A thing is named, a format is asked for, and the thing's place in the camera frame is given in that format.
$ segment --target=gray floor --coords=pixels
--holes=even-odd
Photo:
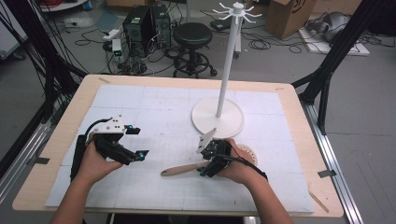
[[[218,8],[217,5],[205,6]],[[101,19],[104,7],[98,5],[89,12],[95,22]],[[112,28],[120,27],[123,12],[113,13],[120,16]],[[210,18],[196,11],[192,14],[193,21],[208,24]],[[81,39],[80,34],[95,27],[77,30],[71,34],[63,32],[64,42],[77,59],[91,73],[106,69],[105,53],[101,44],[91,43],[79,47],[75,41]],[[262,27],[247,29],[246,32],[268,35]],[[100,40],[103,34],[94,33],[92,39]],[[209,44],[210,49],[202,52],[218,69],[217,77],[208,73],[201,78],[221,79],[224,57],[226,53],[227,34],[215,34]],[[300,42],[295,38],[290,43]],[[393,39],[385,39],[392,44]],[[396,90],[396,48],[364,45],[369,51],[369,57],[347,56],[332,79],[330,98],[327,110],[326,129],[332,148],[340,162],[346,182],[352,196],[361,212],[365,223],[395,223],[396,220],[396,145],[395,116],[396,105],[394,96]],[[313,71],[323,61],[325,55],[308,53],[301,46],[301,53],[292,53],[288,47],[272,46],[268,50],[255,50],[243,39],[242,54],[233,60],[231,80],[282,82],[291,83]],[[161,56],[156,53],[152,60]],[[171,64],[171,60],[162,59],[158,63],[147,63],[149,69],[162,70]],[[172,69],[158,77],[171,77]],[[0,63],[0,158],[4,156],[18,137],[29,119],[44,101],[43,91],[29,60],[16,61],[8,59]],[[12,201],[29,174],[30,166],[18,179],[13,190],[0,204],[0,220],[2,223],[43,223],[48,222],[51,213],[18,212],[12,209]],[[105,223],[103,214],[89,214],[89,223]],[[296,223],[347,223],[346,219],[295,218]]]

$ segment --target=gripper camera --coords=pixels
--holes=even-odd
[[[93,129],[93,136],[87,142],[88,135],[93,126],[98,123],[104,123],[100,127]],[[143,161],[148,150],[140,150],[132,152],[122,145],[119,140],[125,134],[139,134],[140,129],[134,128],[132,125],[124,125],[121,116],[117,116],[111,119],[100,119],[94,122],[85,132],[78,136],[76,142],[76,150],[73,158],[73,164],[71,169],[70,177],[73,180],[78,173],[79,166],[81,165],[82,158],[84,156],[87,145],[93,141],[96,146],[96,150],[102,155],[103,158],[110,158],[114,161],[118,161],[124,165],[129,165],[132,161]]]
[[[200,143],[197,149],[197,153],[203,155],[204,160],[210,161],[210,163],[198,169],[200,176],[209,176],[217,174],[219,171],[224,169],[230,162],[226,160],[226,157],[230,157],[232,146],[229,142],[222,139],[213,140],[213,136],[216,133],[216,128],[209,133],[204,134],[200,137]]]

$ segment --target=person's right hand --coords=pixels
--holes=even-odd
[[[253,163],[251,156],[246,151],[240,149],[232,138],[227,138],[224,140],[229,142],[233,147],[231,150],[232,157],[242,157],[245,160]],[[239,161],[231,161],[227,167],[218,172],[218,176],[229,178],[236,183],[244,185],[246,185],[249,180],[254,179],[255,175],[259,174],[251,167]]]
[[[93,185],[121,166],[122,164],[117,161],[106,161],[96,150],[94,141],[91,141],[85,150],[76,177],[81,177],[88,184]]]

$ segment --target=cardboard box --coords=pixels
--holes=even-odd
[[[284,39],[305,26],[317,0],[272,0],[265,30]]]

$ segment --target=round stool seat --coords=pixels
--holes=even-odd
[[[175,41],[186,49],[200,49],[212,40],[210,29],[198,22],[179,25],[174,31]]]

